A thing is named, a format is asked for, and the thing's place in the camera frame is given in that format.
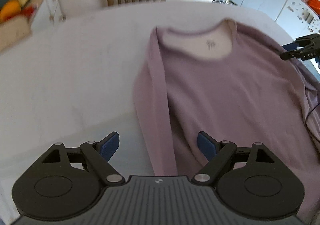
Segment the mauve long-sleeve shirt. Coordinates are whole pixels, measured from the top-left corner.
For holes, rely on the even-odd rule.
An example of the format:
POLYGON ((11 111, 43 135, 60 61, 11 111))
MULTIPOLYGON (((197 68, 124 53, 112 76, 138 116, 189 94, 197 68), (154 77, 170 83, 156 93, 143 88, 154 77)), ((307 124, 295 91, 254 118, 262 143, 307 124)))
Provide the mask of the mauve long-sleeve shirt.
POLYGON ((319 174, 319 81, 257 29, 225 19, 211 30, 157 27, 133 99, 156 175, 193 175, 206 164, 204 131, 239 146, 263 142, 297 175, 319 174))

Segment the orange round object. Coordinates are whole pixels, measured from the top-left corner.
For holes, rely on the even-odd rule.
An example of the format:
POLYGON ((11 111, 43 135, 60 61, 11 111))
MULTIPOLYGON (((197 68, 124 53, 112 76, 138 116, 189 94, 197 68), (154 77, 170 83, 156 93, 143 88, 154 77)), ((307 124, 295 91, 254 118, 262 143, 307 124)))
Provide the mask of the orange round object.
POLYGON ((0 13, 0 20, 1 23, 5 22, 9 18, 20 14, 21 12, 21 6, 18 0, 9 0, 7 1, 4 6, 1 8, 0 13))

